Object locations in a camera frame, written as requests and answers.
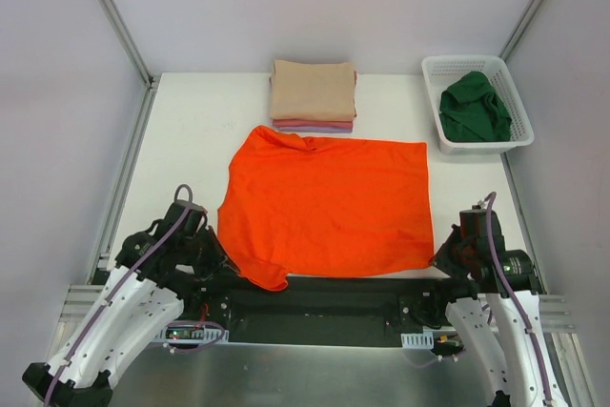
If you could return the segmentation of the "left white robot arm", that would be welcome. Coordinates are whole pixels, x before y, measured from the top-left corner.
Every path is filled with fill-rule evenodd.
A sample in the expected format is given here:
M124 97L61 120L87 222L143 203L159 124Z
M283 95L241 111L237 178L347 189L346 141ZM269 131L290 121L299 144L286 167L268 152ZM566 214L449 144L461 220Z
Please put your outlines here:
M173 324L226 334L210 318L206 282L228 264L207 212L176 199L123 242L106 283L63 346L22 380L46 406L107 406L132 362Z

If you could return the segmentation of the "orange t-shirt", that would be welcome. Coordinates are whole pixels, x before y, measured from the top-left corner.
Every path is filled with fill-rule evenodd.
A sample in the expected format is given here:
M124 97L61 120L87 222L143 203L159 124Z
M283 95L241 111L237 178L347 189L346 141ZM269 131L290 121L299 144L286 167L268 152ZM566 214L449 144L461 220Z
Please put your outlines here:
M230 164L218 235L240 273L269 291L290 275L425 269L435 251L427 147L259 126Z

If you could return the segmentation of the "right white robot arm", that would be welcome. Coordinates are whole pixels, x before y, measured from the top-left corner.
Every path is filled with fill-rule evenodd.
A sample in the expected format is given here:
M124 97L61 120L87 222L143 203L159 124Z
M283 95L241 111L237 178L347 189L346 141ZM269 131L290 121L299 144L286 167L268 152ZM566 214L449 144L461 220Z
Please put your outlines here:
M525 251L506 250L496 213L460 212L435 265L450 277L434 289L430 317L455 328L486 403L566 405L544 342L536 268Z

